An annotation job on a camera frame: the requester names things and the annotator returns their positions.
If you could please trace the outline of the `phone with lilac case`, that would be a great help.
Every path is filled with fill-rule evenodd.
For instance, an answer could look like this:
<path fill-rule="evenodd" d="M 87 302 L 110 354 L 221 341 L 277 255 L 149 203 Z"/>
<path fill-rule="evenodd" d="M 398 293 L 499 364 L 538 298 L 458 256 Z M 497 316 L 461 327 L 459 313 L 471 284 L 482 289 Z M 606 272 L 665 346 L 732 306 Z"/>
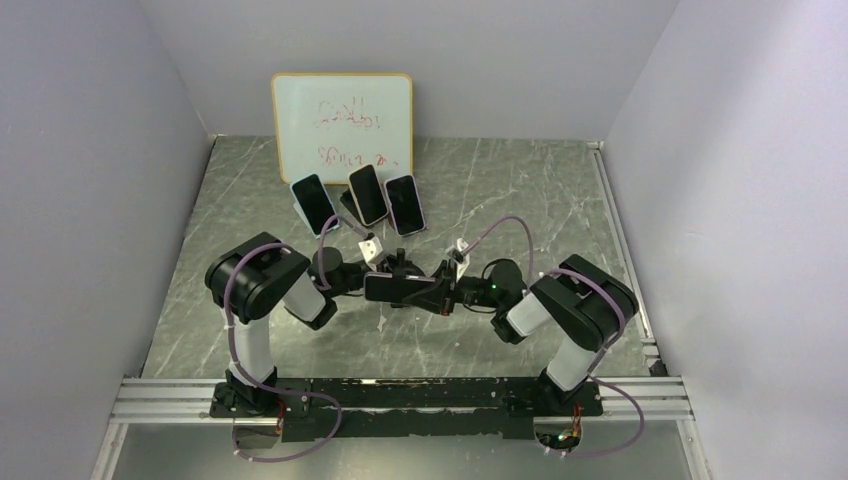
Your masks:
<path fill-rule="evenodd" d="M 413 175 L 392 178 L 384 183 L 392 225 L 400 236 L 426 228 L 417 183 Z"/>

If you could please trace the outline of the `phone with beige case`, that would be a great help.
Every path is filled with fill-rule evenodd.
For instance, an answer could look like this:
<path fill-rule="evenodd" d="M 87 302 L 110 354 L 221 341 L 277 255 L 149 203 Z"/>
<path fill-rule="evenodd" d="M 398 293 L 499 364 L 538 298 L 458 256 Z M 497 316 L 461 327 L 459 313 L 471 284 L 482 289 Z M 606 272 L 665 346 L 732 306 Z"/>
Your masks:
<path fill-rule="evenodd" d="M 348 185 L 361 223 L 371 226 L 388 215 L 383 190 L 372 164 L 366 164 L 348 175 Z"/>

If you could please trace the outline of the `phone with blue case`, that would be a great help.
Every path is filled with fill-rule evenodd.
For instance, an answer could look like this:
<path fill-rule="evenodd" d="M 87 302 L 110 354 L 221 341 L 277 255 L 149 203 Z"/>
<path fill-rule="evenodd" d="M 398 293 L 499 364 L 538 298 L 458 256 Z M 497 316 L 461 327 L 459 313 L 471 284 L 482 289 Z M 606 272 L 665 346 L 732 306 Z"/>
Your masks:
<path fill-rule="evenodd" d="M 320 177 L 313 173 L 290 185 L 290 190 L 296 200 L 306 225 L 315 236 L 320 236 L 327 222 L 328 229 L 338 226 L 337 220 L 331 220 L 336 214 L 327 189 Z"/>

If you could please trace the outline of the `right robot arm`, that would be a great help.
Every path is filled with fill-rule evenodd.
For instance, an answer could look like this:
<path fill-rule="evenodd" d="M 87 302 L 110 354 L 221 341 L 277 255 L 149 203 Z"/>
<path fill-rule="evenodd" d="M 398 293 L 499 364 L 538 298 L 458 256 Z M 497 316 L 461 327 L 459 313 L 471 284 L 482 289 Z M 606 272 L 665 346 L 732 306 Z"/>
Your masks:
<path fill-rule="evenodd" d="M 484 277 L 459 276 L 445 266 L 407 288 L 396 302 L 443 316 L 458 304 L 489 309 L 495 334 L 508 344 L 556 325 L 564 334 L 562 342 L 534 380 L 529 399 L 519 402 L 537 414 L 553 415 L 585 412 L 580 394 L 640 311 L 633 290 L 577 254 L 532 283 L 507 259 L 496 260 Z"/>

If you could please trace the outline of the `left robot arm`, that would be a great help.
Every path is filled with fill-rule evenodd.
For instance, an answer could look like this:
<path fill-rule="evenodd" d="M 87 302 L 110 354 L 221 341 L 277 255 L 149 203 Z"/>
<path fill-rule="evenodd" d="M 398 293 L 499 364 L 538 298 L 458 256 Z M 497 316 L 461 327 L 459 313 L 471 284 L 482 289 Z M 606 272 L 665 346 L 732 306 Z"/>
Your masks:
<path fill-rule="evenodd" d="M 335 298 L 362 290 L 365 274 L 386 264 L 387 253 L 376 236 L 368 235 L 359 247 L 362 259 L 354 263 L 331 247 L 308 258 L 261 232 L 212 262 L 204 283 L 224 316 L 230 349 L 215 406 L 261 416 L 279 405 L 270 351 L 272 311 L 281 305 L 310 329 L 324 327 L 338 311 Z"/>

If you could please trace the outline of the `black folding phone stand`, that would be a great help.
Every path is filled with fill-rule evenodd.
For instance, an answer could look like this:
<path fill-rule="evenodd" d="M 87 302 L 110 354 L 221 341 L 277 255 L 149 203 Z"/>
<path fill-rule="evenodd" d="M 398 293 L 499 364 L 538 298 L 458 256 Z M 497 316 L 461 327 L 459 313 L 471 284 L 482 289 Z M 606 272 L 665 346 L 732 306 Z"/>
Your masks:
<path fill-rule="evenodd" d="M 361 222 L 361 218 L 360 218 L 360 215 L 359 215 L 358 208 L 357 208 L 356 203 L 354 201 L 352 192 L 349 189 L 345 189 L 342 192 L 342 194 L 340 196 L 340 202 L 345 207 L 345 209 L 353 216 L 353 218 L 357 222 Z"/>

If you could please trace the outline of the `yellow framed whiteboard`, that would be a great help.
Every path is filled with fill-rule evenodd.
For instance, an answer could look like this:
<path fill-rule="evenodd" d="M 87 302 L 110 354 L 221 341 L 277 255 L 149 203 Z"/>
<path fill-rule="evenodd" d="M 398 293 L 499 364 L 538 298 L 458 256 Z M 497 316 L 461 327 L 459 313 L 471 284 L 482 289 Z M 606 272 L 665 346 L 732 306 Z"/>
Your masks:
<path fill-rule="evenodd" d="M 270 82 L 281 180 L 329 185 L 372 165 L 379 178 L 414 170 L 413 82 L 404 73 L 290 72 Z"/>

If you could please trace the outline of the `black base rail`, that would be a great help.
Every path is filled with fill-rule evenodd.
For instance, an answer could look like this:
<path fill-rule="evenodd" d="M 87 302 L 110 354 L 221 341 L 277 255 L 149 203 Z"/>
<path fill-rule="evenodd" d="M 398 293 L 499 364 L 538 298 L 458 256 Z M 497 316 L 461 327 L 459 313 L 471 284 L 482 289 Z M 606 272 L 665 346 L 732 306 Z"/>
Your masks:
<path fill-rule="evenodd" d="M 250 413 L 223 382 L 127 379 L 113 424 L 226 425 L 284 442 L 337 438 L 499 435 L 530 440 L 593 421 L 688 421 L 681 380 L 619 377 L 589 383 L 562 407 L 541 400 L 530 377 L 443 379 L 284 379 L 287 389 Z"/>

